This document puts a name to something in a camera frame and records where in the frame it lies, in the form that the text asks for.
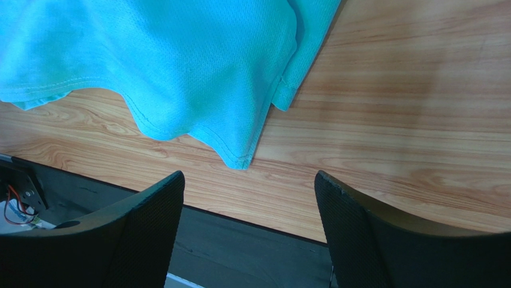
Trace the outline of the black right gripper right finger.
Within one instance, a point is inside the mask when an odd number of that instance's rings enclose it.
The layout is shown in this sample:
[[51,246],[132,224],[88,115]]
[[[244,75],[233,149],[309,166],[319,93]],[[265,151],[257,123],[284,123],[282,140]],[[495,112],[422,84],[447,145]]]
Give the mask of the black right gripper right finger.
[[418,217],[319,171],[315,197],[340,287],[509,287],[510,233]]

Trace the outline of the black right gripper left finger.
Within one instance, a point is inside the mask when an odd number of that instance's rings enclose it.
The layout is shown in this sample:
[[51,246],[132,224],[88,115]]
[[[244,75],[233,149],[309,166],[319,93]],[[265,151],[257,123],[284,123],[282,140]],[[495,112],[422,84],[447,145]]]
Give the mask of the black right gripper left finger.
[[160,182],[53,229],[1,236],[2,287],[163,287],[185,177]]

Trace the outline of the teal green t shirt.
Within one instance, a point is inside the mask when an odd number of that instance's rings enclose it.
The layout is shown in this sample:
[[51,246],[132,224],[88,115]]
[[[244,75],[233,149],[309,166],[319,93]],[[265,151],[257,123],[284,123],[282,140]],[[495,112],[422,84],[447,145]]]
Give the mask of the teal green t shirt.
[[247,169],[287,110],[339,1],[2,1],[1,101],[102,88],[155,140],[187,134]]

